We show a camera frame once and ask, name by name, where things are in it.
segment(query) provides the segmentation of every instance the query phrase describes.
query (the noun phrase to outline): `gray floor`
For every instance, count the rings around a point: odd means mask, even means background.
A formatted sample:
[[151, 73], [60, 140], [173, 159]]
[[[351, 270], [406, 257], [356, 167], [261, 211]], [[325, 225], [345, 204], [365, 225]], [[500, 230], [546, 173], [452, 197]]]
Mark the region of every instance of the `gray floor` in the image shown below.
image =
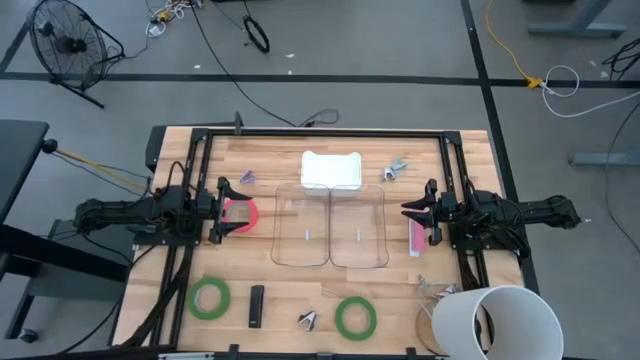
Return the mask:
[[[149, 1], [152, 6], [162, 2]], [[5, 11], [0, 14], [0, 47], [11, 43], [33, 2], [5, 1]], [[526, 33], [526, 21], [568, 18], [583, 1], [568, 8], [495, 2], [494, 29], [519, 54], [526, 71], [536, 76], [544, 76], [550, 66], [567, 64], [585, 79], [600, 79], [601, 72], [608, 68], [599, 63], [637, 37], [640, 30], [633, 16], [637, 19], [640, 5], [632, 0], [612, 2], [601, 16], [603, 21], [629, 27], [617, 40], [549, 39]], [[128, 54], [144, 46], [144, 1], [78, 0], [77, 4], [112, 30], [124, 42]], [[243, 14], [240, 3], [222, 6], [235, 18]], [[243, 34], [213, 6], [199, 13], [212, 45], [232, 73], [477, 76], [457, 1], [265, 0], [252, 1], [250, 6], [271, 38], [273, 50], [269, 56], [245, 47]], [[486, 33], [486, 1], [472, 0], [471, 6], [489, 76], [518, 79], [508, 55]], [[221, 73], [189, 12], [184, 20], [172, 22], [167, 32], [152, 39], [149, 46], [149, 51], [118, 65], [115, 72]], [[28, 38], [8, 70], [44, 71]], [[626, 78], [640, 78], [640, 66]], [[476, 86], [244, 83], [242, 87], [263, 106], [295, 121], [330, 107], [341, 113], [336, 124], [339, 127], [489, 129], [482, 93]], [[58, 139], [61, 147], [140, 172], [145, 171], [144, 148], [154, 125], [229, 121], [236, 110], [248, 125], [278, 125], [228, 83], [109, 81], [89, 93], [107, 108], [99, 110], [46, 82], [0, 81], [0, 118], [47, 121], [51, 124], [49, 135]], [[541, 293], [560, 318], [566, 355], [640, 357], [635, 339], [640, 319], [640, 284], [636, 280], [640, 258], [607, 216], [602, 169], [576, 169], [567, 163], [574, 151], [605, 151], [635, 103], [561, 119], [544, 107], [540, 90], [494, 87], [493, 93], [520, 198], [564, 194], [574, 201], [581, 217], [589, 220], [572, 231], [528, 228]], [[577, 112], [630, 93], [581, 90], [568, 100], [552, 99], [552, 105], [559, 111]], [[634, 141], [640, 133], [639, 117], [636, 114], [621, 135], [618, 150], [640, 151]], [[612, 210], [636, 238], [640, 238], [640, 231], [632, 224], [639, 211], [633, 204], [639, 179], [636, 169], [610, 172]], [[71, 217], [75, 206], [89, 197], [133, 196], [59, 159], [41, 156], [8, 222], [46, 233], [54, 219]], [[0, 285], [0, 300], [4, 300], [0, 326], [13, 311], [11, 304], [21, 286], [24, 279], [17, 277]], [[99, 322], [109, 308], [109, 304], [95, 301], [44, 299], [27, 319], [30, 327], [41, 330], [42, 341], [25, 345], [0, 340], [0, 356], [47, 354], [62, 349]], [[84, 348], [104, 346], [109, 327], [107, 324]]]

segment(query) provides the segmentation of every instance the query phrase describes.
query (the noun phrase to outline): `wooden tabletop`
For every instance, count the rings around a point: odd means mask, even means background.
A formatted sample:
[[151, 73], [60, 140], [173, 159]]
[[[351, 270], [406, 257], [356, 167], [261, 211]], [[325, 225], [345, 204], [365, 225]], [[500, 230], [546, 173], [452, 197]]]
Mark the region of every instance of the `wooden tabletop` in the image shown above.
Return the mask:
[[[154, 178], [154, 188], [166, 184], [173, 161], [184, 162], [190, 127], [167, 128]], [[500, 183], [486, 131], [461, 131], [467, 169], [477, 189], [500, 193]], [[384, 190], [384, 218], [389, 261], [384, 268], [351, 269], [331, 262], [319, 267], [287, 267], [271, 260], [275, 220], [275, 193], [279, 185], [300, 182], [302, 153], [349, 154], [362, 157], [362, 183]], [[453, 151], [452, 164], [455, 164]], [[382, 182], [382, 169], [396, 156], [406, 157], [408, 167], [395, 181]], [[241, 185], [239, 178], [251, 169], [257, 181]], [[430, 282], [460, 284], [456, 253], [445, 240], [428, 247], [419, 258], [408, 251], [408, 220], [400, 214], [400, 204], [423, 196], [429, 178], [444, 184], [438, 142], [418, 138], [366, 137], [227, 137], [216, 136], [207, 174], [207, 188], [215, 189], [218, 176], [226, 176], [234, 190], [252, 196], [259, 211], [257, 225], [246, 233], [234, 233], [214, 246], [202, 241], [196, 248], [189, 283], [203, 276], [224, 279], [231, 289], [231, 306], [221, 318], [198, 320], [184, 312], [180, 333], [180, 350], [227, 351], [229, 344], [239, 344], [246, 352], [332, 352], [350, 354], [404, 354], [415, 347], [429, 352], [415, 334], [419, 310], [416, 301], [418, 275]], [[182, 181], [174, 172], [173, 184]], [[457, 172], [454, 181], [460, 184]], [[522, 285], [518, 262], [507, 251], [485, 251], [490, 284]], [[166, 247], [159, 247], [142, 259], [131, 271], [114, 344], [126, 340], [142, 322], [158, 296]], [[253, 285], [265, 286], [261, 329], [248, 328], [249, 294]], [[215, 304], [216, 294], [203, 303]], [[334, 313], [342, 299], [349, 296], [367, 298], [375, 307], [378, 325], [368, 340], [344, 339], [334, 325]], [[172, 314], [173, 305], [167, 314]], [[314, 310], [316, 328], [306, 332], [298, 316]], [[354, 309], [346, 322], [364, 326], [363, 317]], [[168, 339], [171, 316], [165, 317], [163, 341]]]

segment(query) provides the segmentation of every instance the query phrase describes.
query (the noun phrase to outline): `white cup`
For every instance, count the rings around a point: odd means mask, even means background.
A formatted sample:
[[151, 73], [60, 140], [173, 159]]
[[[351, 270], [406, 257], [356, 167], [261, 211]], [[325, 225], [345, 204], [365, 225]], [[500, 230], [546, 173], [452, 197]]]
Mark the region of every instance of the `white cup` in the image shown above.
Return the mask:
[[[493, 345], [486, 355], [475, 333], [481, 305], [494, 328]], [[560, 360], [564, 351], [562, 328], [551, 307], [519, 286], [449, 295], [436, 305], [432, 327], [438, 345], [457, 360]]]

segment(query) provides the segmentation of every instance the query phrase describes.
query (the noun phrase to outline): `transparent plastic box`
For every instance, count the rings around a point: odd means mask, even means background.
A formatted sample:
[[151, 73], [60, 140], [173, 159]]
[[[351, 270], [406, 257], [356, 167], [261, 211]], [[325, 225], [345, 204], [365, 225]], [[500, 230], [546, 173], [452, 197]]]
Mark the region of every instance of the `transparent plastic box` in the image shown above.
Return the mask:
[[329, 261], [329, 194], [322, 185], [278, 186], [271, 248], [274, 263], [320, 266]]
[[384, 267], [389, 262], [384, 191], [379, 186], [331, 190], [330, 258], [347, 268]]

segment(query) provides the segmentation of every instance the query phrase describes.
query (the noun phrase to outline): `green masking tape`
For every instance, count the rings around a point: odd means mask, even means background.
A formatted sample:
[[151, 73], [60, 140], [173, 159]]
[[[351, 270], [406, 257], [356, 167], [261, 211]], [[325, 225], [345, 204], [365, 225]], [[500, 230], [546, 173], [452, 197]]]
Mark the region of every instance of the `green masking tape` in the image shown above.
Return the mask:
[[[351, 305], [361, 305], [365, 310], [367, 310], [367, 314], [369, 315], [369, 327], [367, 327], [363, 332], [354, 333], [347, 330], [347, 328], [344, 326], [342, 315], [344, 314], [345, 310]], [[351, 341], [367, 340], [376, 331], [376, 325], [378, 323], [378, 320], [376, 318], [376, 309], [373, 308], [373, 305], [371, 305], [371, 303], [368, 302], [367, 299], [360, 296], [352, 296], [344, 299], [336, 309], [335, 321], [340, 335]]]
[[[207, 286], [215, 286], [220, 290], [220, 303], [218, 307], [211, 311], [202, 311], [200, 305], [198, 303], [198, 298], [200, 297], [200, 291]], [[229, 286], [222, 279], [214, 278], [214, 277], [203, 277], [198, 280], [191, 289], [189, 289], [189, 294], [187, 295], [187, 305], [189, 306], [189, 311], [193, 316], [197, 317], [200, 320], [213, 320], [222, 316], [227, 309], [229, 309], [229, 304], [231, 303], [231, 291], [229, 291]]]

